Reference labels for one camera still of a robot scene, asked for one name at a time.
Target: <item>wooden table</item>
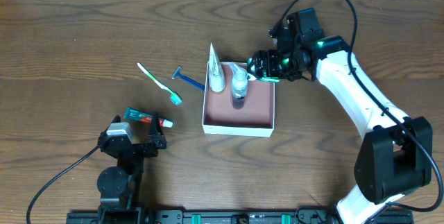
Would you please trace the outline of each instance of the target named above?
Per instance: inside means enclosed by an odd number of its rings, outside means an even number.
[[[0,223],[24,223],[37,191],[96,145],[126,107],[174,121],[169,147],[147,162],[142,199],[186,209],[294,209],[331,205],[355,184],[361,140],[333,95],[300,80],[276,86],[271,138],[204,135],[203,83],[210,42],[222,60],[272,48],[267,30],[292,0],[0,0]],[[352,0],[359,17],[355,53],[398,107],[434,128],[444,169],[444,0]],[[328,35],[350,41],[342,0],[316,7]],[[143,62],[177,91],[174,106],[137,68]],[[144,137],[147,126],[133,124]],[[96,209],[99,173],[115,160],[97,152],[39,198],[33,223],[64,223],[70,209]],[[402,202],[426,207],[436,182]],[[444,208],[415,213],[438,223]]]

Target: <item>open box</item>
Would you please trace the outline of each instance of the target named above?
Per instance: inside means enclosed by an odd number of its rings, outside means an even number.
[[[229,62],[221,62],[225,89],[215,93],[205,79],[202,126],[206,134],[270,137],[275,128],[275,84],[248,81],[245,105],[236,110],[231,104],[233,72]],[[237,63],[243,68],[245,63]]]

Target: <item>green toothbrush bristles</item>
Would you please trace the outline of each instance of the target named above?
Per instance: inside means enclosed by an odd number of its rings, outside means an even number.
[[[175,105],[179,105],[182,102],[182,99],[176,93],[172,94],[169,98]]]

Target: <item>small bottle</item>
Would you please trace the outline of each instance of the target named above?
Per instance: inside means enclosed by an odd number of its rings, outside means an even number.
[[[230,68],[233,71],[231,80],[231,104],[234,109],[241,109],[245,105],[248,89],[247,71],[239,65],[231,62]]]

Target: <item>bottle cap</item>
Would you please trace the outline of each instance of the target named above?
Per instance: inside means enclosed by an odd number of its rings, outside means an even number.
[[[233,62],[230,63],[230,68],[233,71],[232,86],[238,90],[245,89],[248,86],[247,71]]]

